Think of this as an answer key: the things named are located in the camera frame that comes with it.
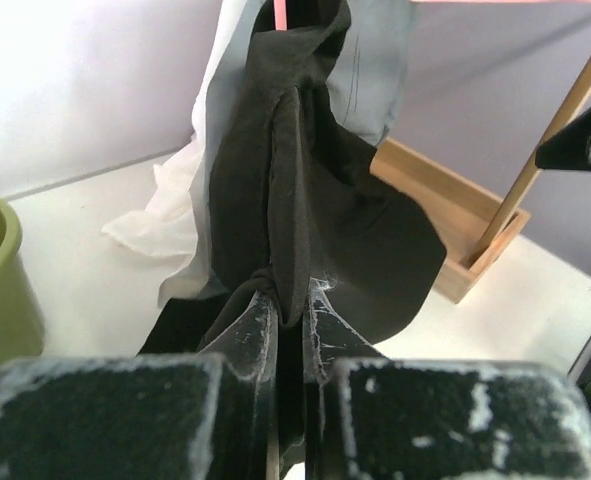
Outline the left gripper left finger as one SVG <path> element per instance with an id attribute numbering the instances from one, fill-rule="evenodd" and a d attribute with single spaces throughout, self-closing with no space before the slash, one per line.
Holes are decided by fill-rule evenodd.
<path id="1" fill-rule="evenodd" d="M 0 479 L 275 479 L 278 317 L 256 294 L 201 352 L 0 370 Z"/>

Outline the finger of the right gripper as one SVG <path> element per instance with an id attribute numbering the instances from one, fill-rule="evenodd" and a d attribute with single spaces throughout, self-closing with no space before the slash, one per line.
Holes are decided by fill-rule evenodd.
<path id="1" fill-rule="evenodd" d="M 591 107 L 536 150 L 539 169 L 591 172 Z"/>

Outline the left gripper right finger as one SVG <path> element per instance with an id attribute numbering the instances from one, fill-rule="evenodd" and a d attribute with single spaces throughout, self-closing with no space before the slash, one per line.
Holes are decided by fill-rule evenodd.
<path id="1" fill-rule="evenodd" d="M 320 289 L 302 329 L 308 478 L 591 479 L 591 416 L 555 371 L 389 359 Z"/>

